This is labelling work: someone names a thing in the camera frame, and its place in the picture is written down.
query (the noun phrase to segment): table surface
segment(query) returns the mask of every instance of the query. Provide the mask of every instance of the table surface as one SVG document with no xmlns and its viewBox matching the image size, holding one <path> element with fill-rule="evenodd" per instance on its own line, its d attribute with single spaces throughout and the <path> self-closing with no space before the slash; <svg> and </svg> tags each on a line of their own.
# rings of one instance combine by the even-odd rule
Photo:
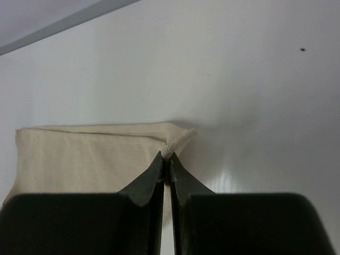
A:
<svg viewBox="0 0 340 255">
<path fill-rule="evenodd" d="M 198 130 L 181 160 L 208 187 L 303 194 L 339 252 L 339 12 L 337 0 L 142 0 L 1 56 L 0 200 L 15 129 L 172 121 Z"/>
</svg>

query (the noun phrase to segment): folded fabric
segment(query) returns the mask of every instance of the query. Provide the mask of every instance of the folded fabric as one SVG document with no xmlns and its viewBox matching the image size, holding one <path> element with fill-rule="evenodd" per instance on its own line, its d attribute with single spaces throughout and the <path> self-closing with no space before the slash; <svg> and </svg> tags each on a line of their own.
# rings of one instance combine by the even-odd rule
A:
<svg viewBox="0 0 340 255">
<path fill-rule="evenodd" d="M 23 193 L 117 192 L 159 151 L 164 158 L 179 155 L 195 133 L 172 123 L 17 130 L 17 174 L 5 202 Z"/>
</svg>

